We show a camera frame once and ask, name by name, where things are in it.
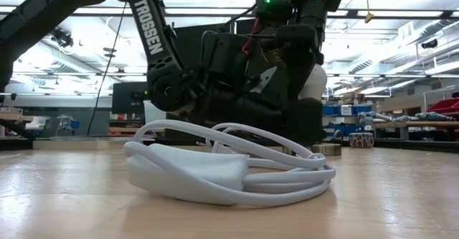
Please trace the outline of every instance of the black cable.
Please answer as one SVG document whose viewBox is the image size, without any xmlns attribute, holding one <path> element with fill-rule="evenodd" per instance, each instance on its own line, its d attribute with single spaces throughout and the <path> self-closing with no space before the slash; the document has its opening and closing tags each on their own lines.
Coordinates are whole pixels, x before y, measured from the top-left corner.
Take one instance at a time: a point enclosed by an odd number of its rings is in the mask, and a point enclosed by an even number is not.
<svg viewBox="0 0 459 239">
<path fill-rule="evenodd" d="M 226 23 L 224 23 L 222 25 L 222 28 L 221 29 L 224 29 L 225 27 L 227 27 L 229 24 L 233 23 L 234 21 L 238 20 L 239 18 L 245 16 L 246 14 L 249 14 L 249 12 L 251 12 L 253 9 L 255 9 L 257 7 L 257 3 L 255 2 L 255 4 L 253 4 L 249 9 L 247 9 L 246 11 L 242 12 L 241 14 L 238 14 L 237 16 L 235 17 L 232 17 L 230 20 L 228 20 Z"/>
<path fill-rule="evenodd" d="M 115 36 L 115 41 L 113 42 L 112 50 L 115 49 L 116 42 L 118 41 L 118 35 L 120 34 L 121 24 L 123 23 L 123 18 L 124 18 L 124 11 L 126 10 L 126 6 L 127 5 L 128 5 L 127 2 L 124 3 L 123 13 L 121 14 L 121 19 L 120 19 L 120 24 L 118 25 L 118 30 L 116 30 L 116 36 Z M 95 112 L 97 111 L 98 105 L 99 105 L 100 91 L 102 91 L 103 81 L 105 80 L 105 77 L 107 76 L 108 68 L 110 67 L 110 63 L 112 61 L 112 57 L 113 57 L 113 53 L 110 53 L 110 57 L 108 58 L 108 62 L 107 62 L 107 67 L 106 67 L 105 72 L 103 74 L 102 82 L 100 83 L 100 87 L 99 87 L 99 91 L 98 91 L 98 97 L 95 100 L 95 107 L 94 107 L 94 110 L 93 110 L 93 115 L 91 116 L 91 121 L 89 122 L 89 126 L 87 128 L 86 136 L 89 136 L 89 133 L 91 131 L 91 125 L 93 124 L 93 121 L 94 121 Z"/>
</svg>

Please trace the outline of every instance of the ceiling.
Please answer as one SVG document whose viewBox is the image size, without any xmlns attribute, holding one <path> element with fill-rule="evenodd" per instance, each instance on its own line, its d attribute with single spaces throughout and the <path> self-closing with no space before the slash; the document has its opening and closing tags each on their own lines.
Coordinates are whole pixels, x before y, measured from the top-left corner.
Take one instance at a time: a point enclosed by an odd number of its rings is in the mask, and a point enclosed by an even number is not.
<svg viewBox="0 0 459 239">
<path fill-rule="evenodd" d="M 164 0 L 167 7 L 188 8 L 192 12 L 196 7 L 249 7 L 254 0 Z M 0 0 L 0 6 L 17 6 L 23 0 Z M 458 0 L 342 0 L 340 9 L 409 9 L 409 10 L 456 10 L 459 8 Z M 94 7 L 111 6 L 123 7 L 124 3 L 116 0 L 107 0 Z M 188 27 L 203 24 L 217 24 L 227 21 L 227 17 L 167 17 L 168 23 L 175 27 Z M 104 47 L 111 48 L 115 39 L 115 31 L 120 23 L 120 17 L 68 17 L 60 28 L 71 32 L 75 45 L 66 50 L 59 50 L 55 42 L 44 38 L 34 49 L 26 52 L 22 62 L 15 64 L 15 72 L 103 72 L 107 65 Z M 326 41 L 322 52 L 326 57 L 323 66 L 329 73 L 349 73 L 360 62 L 372 58 L 373 63 L 356 73 L 384 73 L 400 65 L 435 53 L 437 49 L 416 50 L 418 44 L 400 44 L 400 28 L 420 26 L 416 20 L 382 20 L 374 19 L 365 24 L 362 19 L 329 19 L 326 23 Z M 454 44 L 457 29 L 453 26 L 447 32 L 436 34 L 439 39 L 439 48 L 444 49 Z M 141 41 L 132 17 L 124 17 L 120 28 L 120 36 L 116 46 L 116 57 L 113 58 L 109 72 L 124 69 L 130 73 L 144 73 L 146 71 L 146 58 L 141 46 Z M 387 57 L 375 60 L 375 52 L 387 51 Z M 340 83 L 347 80 L 346 84 L 360 84 L 374 86 L 369 79 L 356 78 L 329 78 L 328 86 L 334 90 L 344 89 Z M 104 81 L 103 91 L 109 93 L 111 85 L 116 82 L 145 80 L 142 75 L 126 77 L 108 77 Z M 100 76 L 59 76 L 58 78 L 44 78 L 41 75 L 15 75 L 10 93 L 27 93 L 46 91 L 65 91 L 66 93 L 94 93 L 102 83 Z"/>
</svg>

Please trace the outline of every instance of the red wire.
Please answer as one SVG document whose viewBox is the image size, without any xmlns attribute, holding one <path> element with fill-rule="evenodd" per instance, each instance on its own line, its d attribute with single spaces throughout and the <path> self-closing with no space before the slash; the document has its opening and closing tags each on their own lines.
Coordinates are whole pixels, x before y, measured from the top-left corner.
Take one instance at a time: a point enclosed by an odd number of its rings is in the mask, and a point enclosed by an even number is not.
<svg viewBox="0 0 459 239">
<path fill-rule="evenodd" d="M 258 27 L 258 18 L 255 19 L 255 23 L 253 24 L 252 32 L 250 33 L 249 39 L 245 42 L 244 46 L 242 46 L 241 52 L 244 53 L 245 55 L 249 55 L 249 52 L 247 51 L 247 47 L 249 47 L 250 43 L 253 41 L 253 34 L 257 31 L 257 27 Z"/>
</svg>

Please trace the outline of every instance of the white cable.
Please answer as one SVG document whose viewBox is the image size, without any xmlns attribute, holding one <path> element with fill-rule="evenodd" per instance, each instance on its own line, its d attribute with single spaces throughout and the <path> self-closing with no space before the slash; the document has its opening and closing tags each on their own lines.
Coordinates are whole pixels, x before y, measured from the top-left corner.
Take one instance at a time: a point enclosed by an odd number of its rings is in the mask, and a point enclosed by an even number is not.
<svg viewBox="0 0 459 239">
<path fill-rule="evenodd" d="M 291 171 L 295 172 L 248 174 L 244 178 L 244 183 L 246 185 L 244 192 L 229 189 L 207 181 L 200 176 L 191 174 L 186 169 L 181 168 L 179 165 L 163 157 L 160 152 L 153 150 L 153 147 L 144 146 L 140 143 L 145 132 L 163 128 L 192 133 L 194 135 L 213 140 L 216 144 L 225 144 L 266 158 L 249 159 L 254 165 L 264 167 L 271 165 L 271 161 L 274 161 L 282 164 L 279 166 L 282 167 L 281 169 L 293 169 Z M 288 156 L 280 153 L 279 151 L 266 148 L 236 136 L 216 131 L 216 129 L 220 128 L 243 129 L 255 134 L 262 134 L 261 136 L 266 136 L 273 141 L 277 141 L 282 145 L 290 147 L 301 157 Z M 323 155 L 313 154 L 301 145 L 275 134 L 236 123 L 223 123 L 215 126 L 214 129 L 209 129 L 181 121 L 154 121 L 140 128 L 134 136 L 134 141 L 136 142 L 128 142 L 125 145 L 127 155 L 132 156 L 134 154 L 139 154 L 160 167 L 165 172 L 168 172 L 175 177 L 180 177 L 181 180 L 197 189 L 200 189 L 204 193 L 224 199 L 228 202 L 246 205 L 274 207 L 307 200 L 325 192 L 330 185 L 330 179 L 332 179 L 336 174 L 334 169 L 326 165 L 326 160 Z"/>
</svg>

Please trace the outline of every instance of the ceiling duct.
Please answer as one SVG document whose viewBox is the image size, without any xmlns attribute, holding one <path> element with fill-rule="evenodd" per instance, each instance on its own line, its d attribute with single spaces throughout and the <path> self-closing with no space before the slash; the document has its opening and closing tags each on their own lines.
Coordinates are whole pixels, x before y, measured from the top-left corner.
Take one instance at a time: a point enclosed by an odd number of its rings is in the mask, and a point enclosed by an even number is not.
<svg viewBox="0 0 459 239">
<path fill-rule="evenodd" d="M 395 57 L 400 53 L 400 47 L 412 44 L 420 43 L 428 40 L 439 31 L 446 29 L 447 27 L 456 24 L 456 20 L 437 20 L 425 24 L 424 21 L 414 23 L 410 22 L 399 29 L 399 35 L 391 42 L 383 44 L 377 53 L 371 53 L 364 56 L 361 60 L 354 60 L 350 64 L 349 73 L 355 74 L 369 66 L 375 65 L 383 60 Z"/>
</svg>

